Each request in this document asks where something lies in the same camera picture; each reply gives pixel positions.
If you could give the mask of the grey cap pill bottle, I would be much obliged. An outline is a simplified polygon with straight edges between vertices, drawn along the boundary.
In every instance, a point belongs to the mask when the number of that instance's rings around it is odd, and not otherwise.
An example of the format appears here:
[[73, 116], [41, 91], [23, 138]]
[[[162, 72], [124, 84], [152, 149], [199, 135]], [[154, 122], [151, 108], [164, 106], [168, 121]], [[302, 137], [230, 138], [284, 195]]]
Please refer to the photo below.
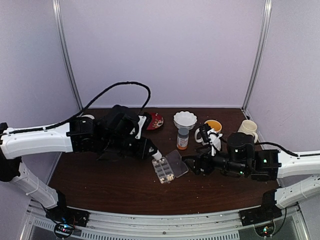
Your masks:
[[186, 150], [189, 142], [189, 130], [185, 127], [179, 128], [177, 133], [177, 148]]

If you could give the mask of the clear plastic pill organizer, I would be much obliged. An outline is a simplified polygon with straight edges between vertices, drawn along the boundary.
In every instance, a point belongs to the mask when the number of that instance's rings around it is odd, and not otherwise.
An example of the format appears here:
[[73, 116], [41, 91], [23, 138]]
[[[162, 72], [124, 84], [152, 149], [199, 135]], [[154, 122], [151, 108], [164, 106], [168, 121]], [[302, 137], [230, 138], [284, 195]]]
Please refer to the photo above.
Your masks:
[[187, 165], [182, 161], [182, 156], [176, 149], [162, 158], [153, 159], [152, 165], [161, 184], [170, 183], [189, 171]]

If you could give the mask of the small white dropper bottle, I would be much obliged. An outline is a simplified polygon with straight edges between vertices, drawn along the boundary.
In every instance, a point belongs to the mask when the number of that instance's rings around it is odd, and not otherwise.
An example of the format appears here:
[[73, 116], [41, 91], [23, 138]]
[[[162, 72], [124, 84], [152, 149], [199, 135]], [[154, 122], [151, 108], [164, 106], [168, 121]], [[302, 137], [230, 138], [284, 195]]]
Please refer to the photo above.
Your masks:
[[153, 157], [154, 160], [158, 161], [158, 160], [160, 160], [160, 159], [163, 157], [163, 155], [162, 155], [161, 152], [158, 150], [156, 153], [154, 153], [154, 154], [152, 155], [152, 157]]

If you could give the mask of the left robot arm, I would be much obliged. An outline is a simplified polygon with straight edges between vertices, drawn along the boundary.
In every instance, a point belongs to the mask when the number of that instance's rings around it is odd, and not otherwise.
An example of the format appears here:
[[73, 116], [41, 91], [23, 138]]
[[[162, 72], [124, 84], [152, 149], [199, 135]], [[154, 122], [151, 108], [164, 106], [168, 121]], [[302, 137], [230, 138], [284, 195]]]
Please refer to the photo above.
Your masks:
[[113, 153], [145, 160], [160, 160], [161, 152], [142, 136], [148, 114], [115, 105], [103, 117], [91, 114], [38, 127], [13, 128], [0, 124], [0, 180], [11, 183], [37, 200], [61, 222], [72, 218], [63, 193], [49, 187], [23, 162], [24, 156], [47, 153]]

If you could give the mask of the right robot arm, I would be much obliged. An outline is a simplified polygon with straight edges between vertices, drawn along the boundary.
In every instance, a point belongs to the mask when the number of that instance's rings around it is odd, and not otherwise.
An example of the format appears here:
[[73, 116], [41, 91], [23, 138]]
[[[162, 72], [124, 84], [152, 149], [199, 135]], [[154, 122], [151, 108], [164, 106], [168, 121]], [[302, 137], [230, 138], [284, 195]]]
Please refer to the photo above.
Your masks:
[[209, 133], [204, 138], [215, 151], [214, 153], [199, 152], [197, 155], [181, 158], [196, 175], [208, 175], [214, 170], [219, 170], [224, 175], [250, 177], [258, 182], [310, 175], [307, 180], [264, 193], [261, 206], [256, 210], [259, 220], [266, 221], [276, 211], [281, 211], [320, 192], [320, 153], [318, 151], [294, 153], [276, 143], [271, 144], [274, 149], [256, 151], [257, 143], [254, 142], [252, 135], [235, 132], [227, 138], [227, 152], [222, 152], [210, 137], [215, 137], [216, 140], [221, 138], [216, 133]]

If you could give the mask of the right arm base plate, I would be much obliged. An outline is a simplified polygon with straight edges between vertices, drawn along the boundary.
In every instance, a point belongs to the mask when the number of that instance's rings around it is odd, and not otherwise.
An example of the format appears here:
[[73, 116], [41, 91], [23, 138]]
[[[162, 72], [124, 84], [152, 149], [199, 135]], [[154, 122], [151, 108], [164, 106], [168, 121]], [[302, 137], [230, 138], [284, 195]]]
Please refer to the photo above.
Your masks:
[[258, 206], [239, 211], [242, 226], [249, 226], [271, 221], [282, 216], [282, 210], [275, 205]]

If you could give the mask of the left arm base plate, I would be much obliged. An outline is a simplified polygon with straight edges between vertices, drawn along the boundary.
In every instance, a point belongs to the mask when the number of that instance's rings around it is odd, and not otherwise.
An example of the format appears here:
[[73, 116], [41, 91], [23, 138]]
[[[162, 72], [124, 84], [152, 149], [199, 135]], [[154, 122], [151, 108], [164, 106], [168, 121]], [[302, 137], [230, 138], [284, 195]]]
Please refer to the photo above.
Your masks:
[[76, 227], [86, 227], [90, 213], [85, 210], [79, 210], [70, 207], [56, 206], [54, 208], [45, 208], [45, 216], [54, 223], [64, 223]]

